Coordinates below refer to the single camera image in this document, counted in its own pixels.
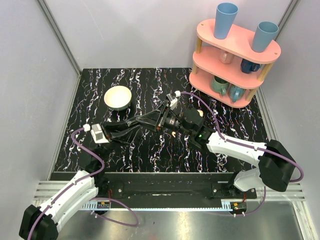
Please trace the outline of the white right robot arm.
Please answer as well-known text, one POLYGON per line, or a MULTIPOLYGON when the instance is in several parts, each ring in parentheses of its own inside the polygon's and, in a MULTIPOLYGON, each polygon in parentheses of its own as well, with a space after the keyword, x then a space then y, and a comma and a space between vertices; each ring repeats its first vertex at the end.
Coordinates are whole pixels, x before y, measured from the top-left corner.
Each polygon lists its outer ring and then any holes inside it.
POLYGON ((285 192, 295 169, 295 161, 280 142, 252 142, 219 134, 205 126, 204 118, 195 108, 176 115, 173 108, 163 102, 157 109, 129 119, 127 124, 155 132, 166 128, 185 133, 189 142, 202 152, 227 155, 253 165, 251 170, 235 173, 227 185, 228 195, 235 199, 258 187, 285 192))

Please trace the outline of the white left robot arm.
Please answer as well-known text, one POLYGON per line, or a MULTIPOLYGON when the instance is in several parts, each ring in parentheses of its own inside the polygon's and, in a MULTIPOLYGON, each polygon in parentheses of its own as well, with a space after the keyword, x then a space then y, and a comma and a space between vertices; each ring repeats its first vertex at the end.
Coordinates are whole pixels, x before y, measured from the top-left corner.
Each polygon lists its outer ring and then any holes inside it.
POLYGON ((138 122, 106 122, 85 124, 71 133, 71 139, 80 149, 91 155, 91 161, 79 170, 55 195, 40 206, 31 204, 23 213, 19 236, 24 240, 55 240, 67 221, 79 210, 90 211, 101 217, 118 202, 124 184, 111 182, 105 172, 105 162, 99 156, 104 144, 130 144, 138 122))

